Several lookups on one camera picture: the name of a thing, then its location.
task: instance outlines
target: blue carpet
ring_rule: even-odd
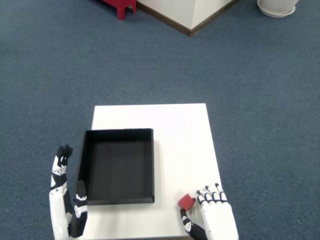
[[[75,186],[94,105],[206,103],[240,239],[320,239],[319,11],[241,0],[189,38],[96,0],[1,1],[0,238],[53,238],[53,157],[73,146]]]

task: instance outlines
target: black box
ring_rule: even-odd
[[[86,131],[78,180],[88,205],[154,203],[153,129]]]

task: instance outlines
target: robotic hand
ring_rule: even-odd
[[[238,231],[231,205],[227,201],[222,187],[205,186],[195,196],[200,204],[200,211],[205,230],[192,223],[186,211],[180,210],[185,231],[195,240],[238,240]]]
[[[52,166],[49,201],[55,240],[80,237],[84,232],[88,216],[84,182],[78,181],[77,183],[74,209],[67,189],[66,170],[72,150],[68,144],[64,147],[60,146]]]

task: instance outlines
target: white tabletop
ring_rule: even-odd
[[[155,202],[88,206],[81,240],[185,237],[178,200],[220,183],[204,103],[95,107],[93,130],[132,128],[153,129]],[[203,226],[198,207],[187,214]]]

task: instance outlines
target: white flower pot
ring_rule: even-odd
[[[260,0],[260,6],[275,15],[285,15],[292,11],[299,0]]]

